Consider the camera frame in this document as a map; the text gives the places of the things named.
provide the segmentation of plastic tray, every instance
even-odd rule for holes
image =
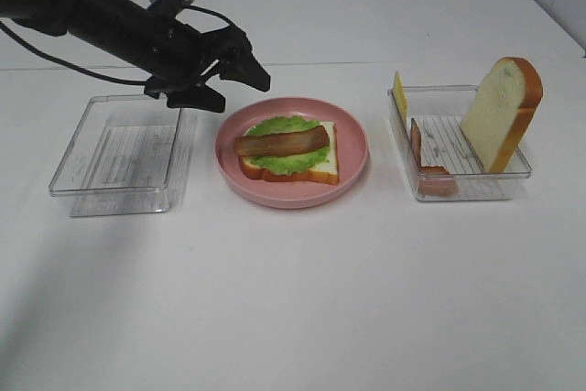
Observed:
[[[49,184],[72,217],[166,212],[182,199],[195,116],[145,95],[92,98]]]
[[[407,126],[403,124],[393,91],[391,126],[407,179],[419,201],[487,201],[512,199],[521,183],[531,176],[531,167],[518,148],[503,173],[485,173],[480,160],[460,130],[460,120],[472,105],[478,87],[404,87],[408,100]],[[410,141],[411,118],[421,132],[423,166],[439,165],[446,174],[424,173]]]

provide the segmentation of bacon strip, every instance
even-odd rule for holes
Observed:
[[[328,146],[330,137],[323,125],[303,132],[274,133],[264,136],[240,136],[234,140],[238,156],[290,156],[309,153]]]

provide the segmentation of toast slice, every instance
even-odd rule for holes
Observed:
[[[484,77],[460,127],[485,172],[505,171],[542,96],[539,75],[525,59],[502,58]]]
[[[295,182],[310,181],[337,185],[340,181],[338,172],[338,155],[336,149],[336,128],[332,121],[320,121],[328,132],[330,138],[330,149],[325,160],[308,168],[301,173],[273,174],[269,169],[259,167],[252,163],[251,157],[239,157],[240,168],[249,179],[262,179],[268,182]]]

